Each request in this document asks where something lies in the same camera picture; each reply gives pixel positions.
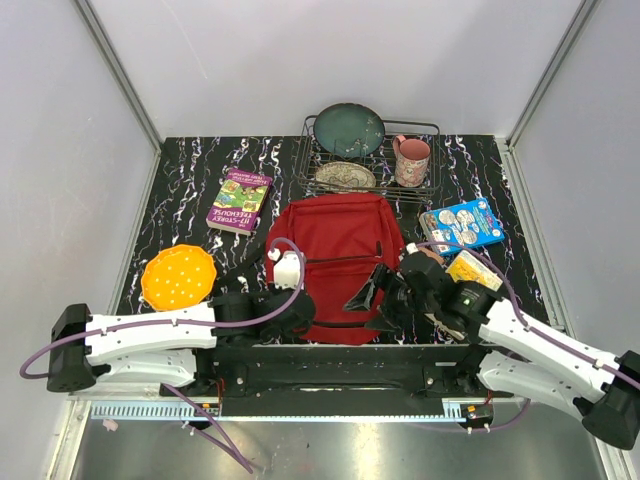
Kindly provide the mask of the red student backpack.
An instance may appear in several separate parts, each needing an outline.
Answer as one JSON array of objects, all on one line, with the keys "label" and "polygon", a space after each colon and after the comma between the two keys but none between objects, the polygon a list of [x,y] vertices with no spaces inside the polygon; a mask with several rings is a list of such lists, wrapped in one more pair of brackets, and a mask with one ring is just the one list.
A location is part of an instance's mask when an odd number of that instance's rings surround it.
[{"label": "red student backpack", "polygon": [[273,247],[305,257],[300,274],[303,290],[312,298],[316,314],[305,341],[362,345],[379,332],[364,324],[384,299],[378,291],[370,311],[346,312],[344,304],[365,284],[377,264],[394,269],[405,246],[391,206],[372,193],[329,194],[291,203],[275,220],[261,242],[237,267],[218,279],[228,293],[261,293],[274,287]]}]

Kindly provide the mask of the yellow paperback book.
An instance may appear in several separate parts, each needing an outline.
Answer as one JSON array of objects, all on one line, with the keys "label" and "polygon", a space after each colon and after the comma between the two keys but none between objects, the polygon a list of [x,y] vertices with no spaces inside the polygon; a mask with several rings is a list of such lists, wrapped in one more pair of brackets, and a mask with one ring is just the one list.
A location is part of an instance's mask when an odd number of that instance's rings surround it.
[{"label": "yellow paperback book", "polygon": [[[455,282],[474,281],[495,292],[503,285],[503,281],[496,273],[467,251],[459,252],[445,268],[445,271]],[[433,313],[428,313],[426,317],[456,341],[462,342],[465,340],[463,333],[446,327],[440,320],[436,319]]]}]

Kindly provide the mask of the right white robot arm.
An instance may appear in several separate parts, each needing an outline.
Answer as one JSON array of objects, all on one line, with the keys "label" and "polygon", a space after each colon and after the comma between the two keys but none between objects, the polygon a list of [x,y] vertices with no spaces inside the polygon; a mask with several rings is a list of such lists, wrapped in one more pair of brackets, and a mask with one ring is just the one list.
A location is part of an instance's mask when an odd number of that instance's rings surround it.
[{"label": "right white robot arm", "polygon": [[526,397],[576,418],[600,441],[621,450],[639,436],[639,355],[617,356],[584,344],[521,312],[513,295],[474,281],[456,282],[421,251],[396,269],[375,267],[346,302],[347,311],[370,311],[373,327],[427,319],[470,346],[468,363],[454,371],[466,396],[482,390]]}]

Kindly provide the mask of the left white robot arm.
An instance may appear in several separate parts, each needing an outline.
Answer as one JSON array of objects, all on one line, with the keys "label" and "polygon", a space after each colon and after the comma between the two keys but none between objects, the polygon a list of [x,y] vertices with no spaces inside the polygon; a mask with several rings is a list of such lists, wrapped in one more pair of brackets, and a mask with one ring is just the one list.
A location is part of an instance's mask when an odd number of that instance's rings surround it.
[{"label": "left white robot arm", "polygon": [[98,383],[168,383],[196,396],[215,386],[216,372],[197,361],[199,349],[298,338],[316,308],[305,292],[228,293],[176,310],[100,315],[83,303],[65,308],[51,332],[46,388],[55,393]]}]

